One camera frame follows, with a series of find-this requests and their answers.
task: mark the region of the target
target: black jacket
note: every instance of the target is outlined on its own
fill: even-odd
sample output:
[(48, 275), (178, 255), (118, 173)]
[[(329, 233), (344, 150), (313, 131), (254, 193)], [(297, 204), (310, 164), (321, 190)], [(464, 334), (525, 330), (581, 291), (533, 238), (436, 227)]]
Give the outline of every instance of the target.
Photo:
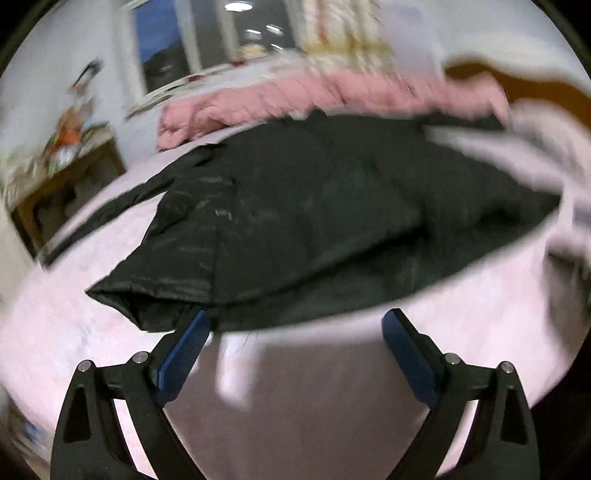
[[(142, 330), (194, 304), (222, 331), (392, 301), (531, 230), (560, 197), (426, 140), (422, 124), (313, 113), (196, 148), (101, 207), (46, 258), (167, 191), (141, 245), (88, 289)], [(492, 125), (488, 119), (477, 127)]]

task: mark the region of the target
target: bed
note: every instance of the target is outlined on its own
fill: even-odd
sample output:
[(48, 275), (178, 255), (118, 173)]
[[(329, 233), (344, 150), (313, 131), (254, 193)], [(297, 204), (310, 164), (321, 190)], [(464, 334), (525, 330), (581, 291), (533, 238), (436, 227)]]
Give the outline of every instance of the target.
[[(572, 118), (556, 121), (567, 135), (584, 130)], [(61, 235), (192, 148), (252, 126), (209, 133), (134, 165)], [(539, 128), (549, 132), (553, 125)], [(513, 245), (412, 297), (297, 326), (211, 336), (179, 398), (166, 408), (208, 478), (386, 477), (427, 413), (382, 340), (380, 321), (392, 307), (402, 308), (442, 351), (467, 363), (513, 362), (530, 404), (571, 366), (589, 324), (576, 301), (551, 308), (557, 292), (544, 258), (548, 241), (557, 236), (585, 241), (584, 232), (573, 232), (571, 218), (575, 201), (591, 202), (591, 192), (557, 164), (552, 150), (516, 135), (449, 130), (433, 135), (524, 184), (554, 192), (564, 186), (560, 210)], [(583, 138), (576, 154), (585, 157), (590, 145)], [(49, 432), (82, 359), (99, 366), (125, 362), (137, 351), (150, 351), (163, 335), (138, 330), (84, 293), (139, 245), (159, 199), (133, 207), (79, 242), (51, 270), (36, 265), (0, 327), (0, 381), (25, 415)], [(153, 474), (125, 405), (119, 402), (117, 408), (136, 466)], [(472, 413), (470, 406), (442, 471), (457, 462)]]

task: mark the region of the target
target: pink bedsheet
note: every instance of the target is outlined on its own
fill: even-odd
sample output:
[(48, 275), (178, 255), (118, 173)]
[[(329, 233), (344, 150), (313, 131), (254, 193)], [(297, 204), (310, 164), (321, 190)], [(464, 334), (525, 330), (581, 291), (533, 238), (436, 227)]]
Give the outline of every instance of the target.
[(157, 145), (169, 150), (232, 125), (339, 108), (380, 114), (440, 109), (465, 118), (494, 113), (504, 121), (509, 104), (488, 74), (465, 82), (350, 71), (307, 74), (173, 100), (162, 110)]
[[(196, 144), (134, 165), (74, 219), (80, 223), (107, 199), (145, 181)], [(544, 269), (548, 238), (571, 235), (573, 200), (591, 194), (552, 160), (520, 140), (454, 133), (442, 141), (494, 163), (525, 184), (561, 189), (560, 214), (530, 235), (418, 294), (372, 309), (302, 325), (214, 338), (166, 413), (210, 480), (343, 480), (385, 478), (426, 415), (381, 334), (380, 319), (402, 308), (420, 331), (466, 362), (513, 362), (530, 404), (564, 375), (589, 330), (576, 301), (550, 313)], [(136, 248), (160, 197), (125, 212), (76, 244), (50, 271), (38, 266), (0, 326), (0, 382), (31, 419), (55, 429), (76, 365), (127, 361), (151, 350), (161, 333), (138, 330), (120, 313), (85, 295)], [(151, 467), (118, 403), (131, 454)], [(453, 466), (469, 431), (456, 435), (443, 469)]]

